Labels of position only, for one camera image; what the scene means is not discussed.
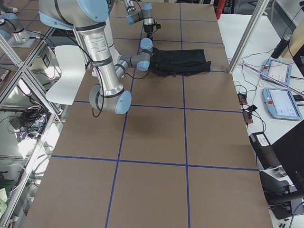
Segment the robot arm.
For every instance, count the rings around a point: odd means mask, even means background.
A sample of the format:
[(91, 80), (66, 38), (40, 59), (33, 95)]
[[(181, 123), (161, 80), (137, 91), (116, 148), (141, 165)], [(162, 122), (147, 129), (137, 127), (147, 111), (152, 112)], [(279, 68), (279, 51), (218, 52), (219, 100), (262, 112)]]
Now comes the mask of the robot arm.
[(124, 89), (120, 78), (129, 67), (147, 71), (152, 56), (151, 37), (140, 41), (138, 55), (121, 55), (114, 62), (113, 40), (109, 31), (108, 3), (105, 0), (41, 0), (39, 16), (47, 26), (75, 30), (84, 39), (85, 47), (97, 70), (98, 84), (92, 88), (89, 101), (99, 111), (124, 114), (128, 112), (132, 95)]
[(124, 0), (127, 22), (132, 25), (139, 21), (143, 22), (146, 37), (153, 41), (153, 33), (161, 29), (161, 24), (153, 18), (152, 4), (145, 2), (142, 6), (135, 0)]

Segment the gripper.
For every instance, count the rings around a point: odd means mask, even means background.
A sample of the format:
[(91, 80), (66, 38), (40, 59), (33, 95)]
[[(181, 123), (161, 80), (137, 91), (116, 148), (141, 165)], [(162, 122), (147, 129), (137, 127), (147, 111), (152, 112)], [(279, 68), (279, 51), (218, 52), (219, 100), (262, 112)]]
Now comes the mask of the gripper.
[(154, 28), (161, 29), (162, 26), (161, 26), (161, 24), (154, 22), (152, 24), (144, 24), (143, 28), (144, 28), (144, 32), (147, 33), (147, 38), (149, 38), (151, 41), (153, 41), (152, 33), (154, 32)]

